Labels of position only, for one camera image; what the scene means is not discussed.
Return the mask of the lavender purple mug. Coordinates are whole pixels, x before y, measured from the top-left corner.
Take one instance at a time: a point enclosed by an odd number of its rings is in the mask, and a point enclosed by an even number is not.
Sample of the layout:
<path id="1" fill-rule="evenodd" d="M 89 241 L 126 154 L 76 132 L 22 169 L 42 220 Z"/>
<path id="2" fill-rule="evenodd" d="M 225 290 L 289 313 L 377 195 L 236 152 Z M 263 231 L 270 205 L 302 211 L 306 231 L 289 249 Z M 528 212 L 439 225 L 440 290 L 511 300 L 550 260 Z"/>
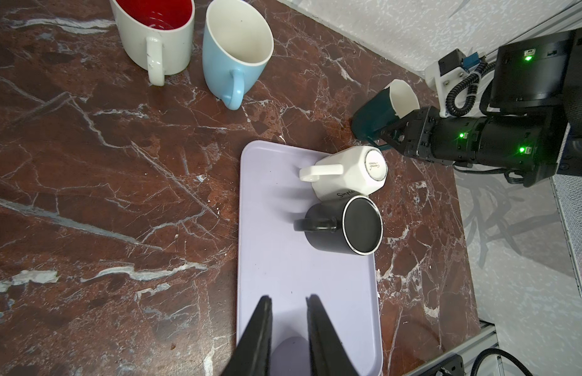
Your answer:
<path id="1" fill-rule="evenodd" d="M 310 374 L 309 342 L 305 338 L 288 338 L 273 351 L 271 376 L 309 376 Z"/>

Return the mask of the white octagonal mug upside down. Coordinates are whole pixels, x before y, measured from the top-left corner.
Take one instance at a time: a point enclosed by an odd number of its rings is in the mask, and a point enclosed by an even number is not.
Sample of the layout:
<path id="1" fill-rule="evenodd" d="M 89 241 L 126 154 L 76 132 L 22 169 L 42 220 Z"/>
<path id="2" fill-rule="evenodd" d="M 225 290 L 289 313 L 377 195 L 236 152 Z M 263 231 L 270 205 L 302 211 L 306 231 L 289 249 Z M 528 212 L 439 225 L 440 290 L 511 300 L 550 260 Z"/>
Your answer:
<path id="1" fill-rule="evenodd" d="M 350 147 L 299 172 L 300 180 L 311 183 L 321 201 L 369 196 L 383 187 L 387 176 L 382 152 L 368 146 Z"/>

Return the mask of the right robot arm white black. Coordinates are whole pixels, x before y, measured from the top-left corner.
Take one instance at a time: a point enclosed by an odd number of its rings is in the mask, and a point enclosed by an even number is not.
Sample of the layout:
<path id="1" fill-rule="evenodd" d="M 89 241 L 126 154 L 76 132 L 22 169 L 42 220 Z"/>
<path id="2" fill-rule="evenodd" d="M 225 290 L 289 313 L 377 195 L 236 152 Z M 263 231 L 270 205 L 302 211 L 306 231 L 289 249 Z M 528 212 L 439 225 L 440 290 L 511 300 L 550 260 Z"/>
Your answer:
<path id="1" fill-rule="evenodd" d="M 384 147 L 525 187 L 582 177 L 582 28 L 501 46 L 444 101 L 386 125 Z"/>

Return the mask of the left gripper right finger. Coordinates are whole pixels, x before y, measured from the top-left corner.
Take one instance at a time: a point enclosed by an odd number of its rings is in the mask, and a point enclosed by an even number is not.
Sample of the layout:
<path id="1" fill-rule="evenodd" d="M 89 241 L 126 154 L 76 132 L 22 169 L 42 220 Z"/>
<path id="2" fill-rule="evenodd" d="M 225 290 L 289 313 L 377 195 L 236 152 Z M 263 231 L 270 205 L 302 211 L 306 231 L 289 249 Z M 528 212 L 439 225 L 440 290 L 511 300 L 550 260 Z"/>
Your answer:
<path id="1" fill-rule="evenodd" d="M 317 295 L 307 298 L 311 375 L 358 375 Z"/>

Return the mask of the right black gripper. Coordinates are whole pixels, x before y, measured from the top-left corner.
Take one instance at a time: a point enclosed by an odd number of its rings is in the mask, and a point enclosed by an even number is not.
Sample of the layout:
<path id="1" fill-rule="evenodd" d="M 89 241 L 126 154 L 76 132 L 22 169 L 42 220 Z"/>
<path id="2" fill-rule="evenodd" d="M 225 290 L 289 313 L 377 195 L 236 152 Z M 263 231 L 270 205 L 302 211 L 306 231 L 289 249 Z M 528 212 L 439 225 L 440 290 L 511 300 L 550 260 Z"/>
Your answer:
<path id="1" fill-rule="evenodd" d="M 549 131 L 544 116 L 441 117 L 436 107 L 423 107 L 386 125 L 378 148 L 444 165 L 537 174 L 554 169 Z"/>

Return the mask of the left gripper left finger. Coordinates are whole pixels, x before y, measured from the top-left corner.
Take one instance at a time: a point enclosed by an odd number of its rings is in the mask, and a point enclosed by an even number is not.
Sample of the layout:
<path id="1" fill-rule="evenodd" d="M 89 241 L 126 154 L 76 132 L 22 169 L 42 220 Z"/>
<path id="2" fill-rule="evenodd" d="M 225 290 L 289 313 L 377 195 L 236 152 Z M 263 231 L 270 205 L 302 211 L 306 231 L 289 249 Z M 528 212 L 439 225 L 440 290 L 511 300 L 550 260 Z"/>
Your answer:
<path id="1" fill-rule="evenodd" d="M 260 298 L 221 376 L 267 376 L 272 351 L 272 299 Z"/>

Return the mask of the light blue mug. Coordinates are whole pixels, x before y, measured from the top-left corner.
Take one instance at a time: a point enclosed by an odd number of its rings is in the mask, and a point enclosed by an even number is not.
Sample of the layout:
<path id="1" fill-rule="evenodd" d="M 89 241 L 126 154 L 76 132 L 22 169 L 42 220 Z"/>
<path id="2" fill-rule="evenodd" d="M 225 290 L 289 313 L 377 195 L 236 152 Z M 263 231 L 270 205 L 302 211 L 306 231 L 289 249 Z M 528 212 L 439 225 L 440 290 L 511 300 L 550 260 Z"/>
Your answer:
<path id="1" fill-rule="evenodd" d="M 250 3 L 212 1 L 206 11 L 203 74 L 226 108 L 236 111 L 261 76 L 274 52 L 274 39 L 264 17 Z"/>

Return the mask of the white mug red interior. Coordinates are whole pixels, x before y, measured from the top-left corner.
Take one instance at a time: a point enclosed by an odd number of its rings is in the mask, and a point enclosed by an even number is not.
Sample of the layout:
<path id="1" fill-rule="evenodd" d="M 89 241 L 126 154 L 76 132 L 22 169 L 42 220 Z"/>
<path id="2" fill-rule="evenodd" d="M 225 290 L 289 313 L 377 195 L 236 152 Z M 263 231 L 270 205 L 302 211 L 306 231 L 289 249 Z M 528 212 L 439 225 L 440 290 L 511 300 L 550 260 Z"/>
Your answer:
<path id="1" fill-rule="evenodd" d="M 192 56 L 193 0 L 111 0 L 123 48 L 153 86 L 184 71 Z"/>

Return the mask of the black mug white rim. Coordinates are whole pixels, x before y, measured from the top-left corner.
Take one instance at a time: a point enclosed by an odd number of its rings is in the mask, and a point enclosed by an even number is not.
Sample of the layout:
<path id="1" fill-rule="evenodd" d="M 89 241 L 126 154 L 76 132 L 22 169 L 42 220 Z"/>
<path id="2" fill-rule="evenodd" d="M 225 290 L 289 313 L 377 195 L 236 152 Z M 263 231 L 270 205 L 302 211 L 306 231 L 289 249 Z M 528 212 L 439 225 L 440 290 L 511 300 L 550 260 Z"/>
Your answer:
<path id="1" fill-rule="evenodd" d="M 294 230 L 319 251 L 367 256 L 380 247 L 384 225 L 374 202 L 358 195 L 313 205 Z"/>

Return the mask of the lavender rectangular tray mat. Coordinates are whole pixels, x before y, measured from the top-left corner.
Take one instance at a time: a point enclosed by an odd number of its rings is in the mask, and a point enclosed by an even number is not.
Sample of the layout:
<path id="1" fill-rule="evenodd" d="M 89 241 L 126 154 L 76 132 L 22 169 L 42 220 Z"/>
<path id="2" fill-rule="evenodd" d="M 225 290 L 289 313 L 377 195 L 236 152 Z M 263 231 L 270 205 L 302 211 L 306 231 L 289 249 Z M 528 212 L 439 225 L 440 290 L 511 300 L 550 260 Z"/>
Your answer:
<path id="1" fill-rule="evenodd" d="M 372 256 L 321 252 L 294 221 L 317 203 L 300 169 L 323 158 L 314 150 L 262 140 L 240 159 L 237 331 L 260 298 L 272 299 L 272 353 L 292 337 L 308 340 L 307 298 L 317 295 L 355 370 L 379 375 L 384 357 Z"/>

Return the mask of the dark green mug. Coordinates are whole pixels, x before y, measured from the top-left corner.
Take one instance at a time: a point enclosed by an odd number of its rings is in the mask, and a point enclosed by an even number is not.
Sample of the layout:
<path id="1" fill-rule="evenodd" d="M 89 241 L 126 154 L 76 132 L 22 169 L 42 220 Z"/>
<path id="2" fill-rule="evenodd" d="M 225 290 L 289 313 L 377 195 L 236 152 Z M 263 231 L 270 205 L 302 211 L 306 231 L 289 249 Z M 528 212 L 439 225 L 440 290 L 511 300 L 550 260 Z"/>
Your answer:
<path id="1" fill-rule="evenodd" d="M 377 144 L 383 129 L 419 108 L 411 86 L 395 79 L 354 113 L 351 129 L 356 139 L 380 150 L 389 150 L 391 146 Z"/>

